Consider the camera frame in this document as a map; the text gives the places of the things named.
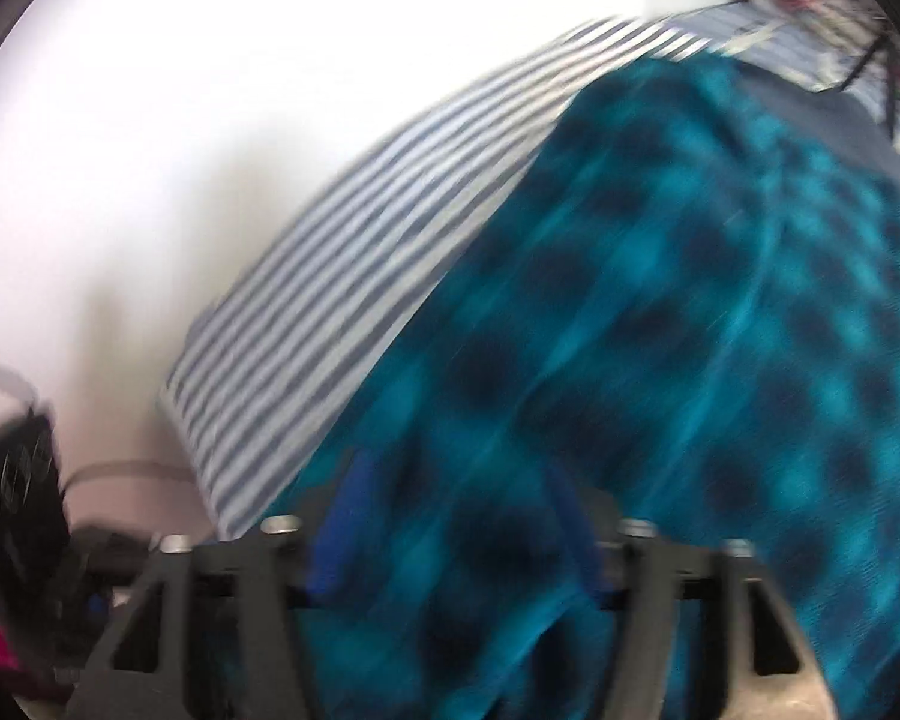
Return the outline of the teal plaid fleece jacket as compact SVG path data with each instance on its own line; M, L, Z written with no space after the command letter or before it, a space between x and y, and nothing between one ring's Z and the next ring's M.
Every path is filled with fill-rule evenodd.
M644 59L560 116L284 494L361 473L302 619L331 718L580 718L553 483L758 546L837 709L900 698L900 153L854 96Z

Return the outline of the striped blue bed sheet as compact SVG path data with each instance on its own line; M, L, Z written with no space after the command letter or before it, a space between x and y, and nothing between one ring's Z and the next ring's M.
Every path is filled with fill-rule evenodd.
M422 114L284 232L165 383L217 533L238 538L304 499L284 494L587 86L639 60L706 54L850 94L871 115L873 94L837 85L831 46L751 4L598 21Z

